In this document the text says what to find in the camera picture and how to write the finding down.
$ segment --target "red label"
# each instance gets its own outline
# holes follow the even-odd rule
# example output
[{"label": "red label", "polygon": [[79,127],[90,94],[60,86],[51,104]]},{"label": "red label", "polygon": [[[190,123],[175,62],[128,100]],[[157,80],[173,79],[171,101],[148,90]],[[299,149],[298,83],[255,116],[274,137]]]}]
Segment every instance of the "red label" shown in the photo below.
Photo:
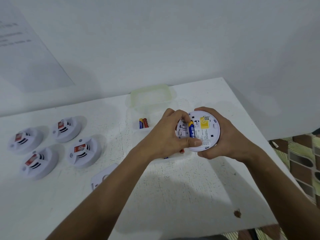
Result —
[{"label": "red label", "polygon": [[74,147],[74,152],[82,151],[86,148],[86,144],[78,145]]},{"label": "red label", "polygon": [[60,121],[59,123],[58,123],[58,129],[61,129],[61,128],[63,128],[64,127],[64,123],[63,123],[63,121]]},{"label": "red label", "polygon": [[19,140],[21,140],[21,138],[22,138],[22,133],[18,133],[18,134],[16,134],[16,138],[14,141],[19,141]]},{"label": "red label", "polygon": [[37,159],[37,154],[33,154],[32,157],[30,157],[29,160],[25,162],[25,164],[29,166],[36,159]]}]

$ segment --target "left hand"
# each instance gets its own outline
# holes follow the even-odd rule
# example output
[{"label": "left hand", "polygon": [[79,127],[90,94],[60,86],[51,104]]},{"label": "left hand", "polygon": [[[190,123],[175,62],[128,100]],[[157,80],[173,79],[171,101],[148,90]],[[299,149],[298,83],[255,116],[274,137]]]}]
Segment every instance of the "left hand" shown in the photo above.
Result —
[{"label": "left hand", "polygon": [[191,137],[179,139],[176,136],[175,128],[180,119],[186,123],[190,122],[187,112],[168,108],[158,124],[136,147],[143,150],[150,160],[154,160],[169,157],[184,148],[201,146],[200,139]]}]

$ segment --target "hand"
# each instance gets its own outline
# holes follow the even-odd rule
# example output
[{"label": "hand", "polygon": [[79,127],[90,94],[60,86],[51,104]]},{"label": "hand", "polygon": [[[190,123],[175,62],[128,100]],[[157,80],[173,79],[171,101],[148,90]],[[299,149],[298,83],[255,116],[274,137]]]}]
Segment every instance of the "hand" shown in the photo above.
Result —
[{"label": "hand", "polygon": [[140,141],[137,147],[143,150],[150,160],[154,160],[169,157],[184,148],[201,146],[200,139],[191,137],[179,139],[176,136],[175,128],[181,118],[187,123],[190,122],[187,112],[167,109],[158,124]]},{"label": "hand", "polygon": [[199,157],[213,159],[215,157],[225,156],[246,163],[260,153],[263,153],[260,147],[252,143],[234,127],[230,120],[223,117],[216,110],[207,107],[200,107],[194,110],[205,111],[212,114],[220,125],[220,138],[217,145],[208,150],[198,152]]}]

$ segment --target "fingernail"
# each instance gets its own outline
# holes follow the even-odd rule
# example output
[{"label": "fingernail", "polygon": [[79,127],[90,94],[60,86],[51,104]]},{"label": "fingernail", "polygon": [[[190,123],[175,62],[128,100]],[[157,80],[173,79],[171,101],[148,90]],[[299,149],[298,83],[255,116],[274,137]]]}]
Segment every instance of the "fingernail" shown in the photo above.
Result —
[{"label": "fingernail", "polygon": [[195,141],[194,141],[194,146],[195,147],[199,147],[199,146],[201,146],[202,145],[202,141],[200,140],[200,139],[196,139]]}]

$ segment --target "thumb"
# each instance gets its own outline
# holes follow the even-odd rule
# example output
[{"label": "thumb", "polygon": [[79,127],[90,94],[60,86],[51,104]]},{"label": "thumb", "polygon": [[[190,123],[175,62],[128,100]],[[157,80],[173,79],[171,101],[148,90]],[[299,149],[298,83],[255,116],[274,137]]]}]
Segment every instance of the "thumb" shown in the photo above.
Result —
[{"label": "thumb", "polygon": [[199,157],[204,157],[206,159],[213,159],[222,155],[219,145],[213,146],[208,150],[198,152]]},{"label": "thumb", "polygon": [[202,145],[202,141],[200,139],[186,137],[179,139],[180,145],[183,148],[189,148],[189,147],[199,147]]}]

